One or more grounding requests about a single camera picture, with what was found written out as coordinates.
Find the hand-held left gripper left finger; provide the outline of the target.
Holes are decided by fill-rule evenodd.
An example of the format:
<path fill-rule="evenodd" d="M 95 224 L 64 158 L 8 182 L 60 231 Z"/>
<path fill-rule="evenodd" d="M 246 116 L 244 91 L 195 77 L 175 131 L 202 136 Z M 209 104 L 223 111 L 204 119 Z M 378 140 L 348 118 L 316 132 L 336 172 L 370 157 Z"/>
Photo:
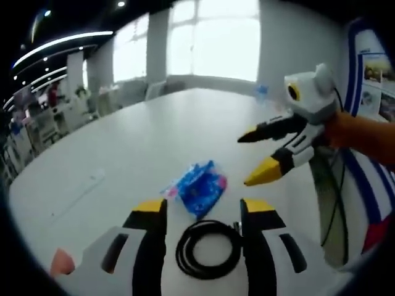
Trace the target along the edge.
<path fill-rule="evenodd" d="M 74 295 L 160 295 L 166 233 L 167 201 L 140 203 L 84 250 Z"/>

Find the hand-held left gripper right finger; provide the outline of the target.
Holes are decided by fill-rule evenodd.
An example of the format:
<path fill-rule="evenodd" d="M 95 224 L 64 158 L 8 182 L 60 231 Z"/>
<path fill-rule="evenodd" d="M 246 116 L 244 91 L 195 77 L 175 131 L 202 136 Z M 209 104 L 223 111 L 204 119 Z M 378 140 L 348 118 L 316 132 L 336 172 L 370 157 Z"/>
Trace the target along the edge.
<path fill-rule="evenodd" d="M 248 295 L 309 295 L 306 253 L 275 208 L 241 199 L 243 255 Z"/>

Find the person's left hand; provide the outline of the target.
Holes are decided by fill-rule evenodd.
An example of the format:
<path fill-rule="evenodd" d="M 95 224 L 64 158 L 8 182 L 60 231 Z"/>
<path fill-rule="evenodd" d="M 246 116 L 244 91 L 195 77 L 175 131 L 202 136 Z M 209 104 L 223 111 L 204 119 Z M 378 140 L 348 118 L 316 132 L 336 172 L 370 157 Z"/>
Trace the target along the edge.
<path fill-rule="evenodd" d="M 56 277 L 60 274 L 70 274 L 75 270 L 72 257 L 63 249 L 58 248 L 52 259 L 50 275 Z"/>

